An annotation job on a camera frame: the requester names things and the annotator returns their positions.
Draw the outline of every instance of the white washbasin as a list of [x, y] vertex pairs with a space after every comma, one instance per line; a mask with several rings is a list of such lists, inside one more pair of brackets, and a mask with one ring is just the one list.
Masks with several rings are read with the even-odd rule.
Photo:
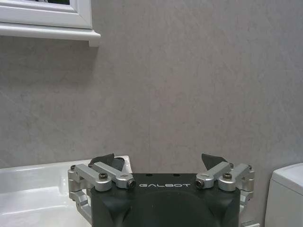
[[[128, 156], [125, 166], [131, 172]], [[1, 227], [90, 227], [68, 197], [67, 170], [90, 160], [0, 169]]]

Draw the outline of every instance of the metal linkage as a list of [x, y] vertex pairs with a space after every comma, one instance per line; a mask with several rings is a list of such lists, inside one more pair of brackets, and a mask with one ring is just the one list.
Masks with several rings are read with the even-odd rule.
[[196, 186], [198, 189], [212, 188], [214, 181], [217, 180], [223, 173], [229, 172], [231, 166], [228, 162], [221, 162], [205, 173], [196, 175]]
[[83, 191], [69, 192], [69, 197], [76, 202], [78, 212], [91, 224], [91, 208]]
[[212, 188], [216, 180], [223, 191], [232, 192], [236, 187], [240, 189], [240, 212], [242, 212], [254, 193], [255, 171], [252, 167], [240, 164], [234, 168], [231, 163], [221, 162], [207, 172], [197, 174], [196, 186], [198, 189]]
[[135, 180], [133, 175], [122, 173], [102, 162], [96, 162], [89, 167], [84, 164], [71, 166], [68, 171], [69, 198], [77, 204], [78, 212], [91, 224], [91, 207], [87, 195], [90, 196], [92, 187], [99, 192], [112, 188], [114, 181], [118, 188], [133, 188]]
[[96, 162], [93, 164], [92, 169], [100, 173], [106, 173], [111, 177], [112, 181], [116, 183], [118, 188], [134, 188], [136, 181], [133, 175], [122, 173], [121, 171], [104, 164], [103, 162]]
[[236, 190], [237, 181], [250, 173], [250, 168], [246, 164], [239, 164], [229, 173], [225, 173], [218, 179], [219, 188], [223, 191], [232, 192]]

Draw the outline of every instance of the white window frame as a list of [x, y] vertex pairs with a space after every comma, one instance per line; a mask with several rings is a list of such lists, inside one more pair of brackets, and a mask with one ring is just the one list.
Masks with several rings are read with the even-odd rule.
[[70, 5], [0, 0], [0, 35], [87, 40], [98, 46], [100, 34], [92, 30], [90, 0]]

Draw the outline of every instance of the toilet tank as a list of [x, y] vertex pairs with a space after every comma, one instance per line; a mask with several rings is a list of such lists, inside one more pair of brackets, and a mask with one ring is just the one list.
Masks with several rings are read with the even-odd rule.
[[303, 163], [273, 172], [265, 227], [303, 227]]

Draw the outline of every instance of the screw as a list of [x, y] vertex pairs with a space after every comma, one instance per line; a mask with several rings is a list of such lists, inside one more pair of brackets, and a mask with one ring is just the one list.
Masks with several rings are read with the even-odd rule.
[[127, 188], [134, 188], [136, 186], [136, 181], [135, 180], [130, 180], [127, 183]]
[[223, 176], [223, 178], [226, 179], [226, 180], [231, 180], [231, 178], [232, 178], [232, 175], [231, 175], [230, 173], [225, 173], [225, 174], [223, 174], [222, 176]]
[[204, 187], [204, 181], [196, 180], [197, 189], [202, 189]]
[[100, 180], [107, 179], [107, 173], [99, 174], [99, 179], [100, 179]]

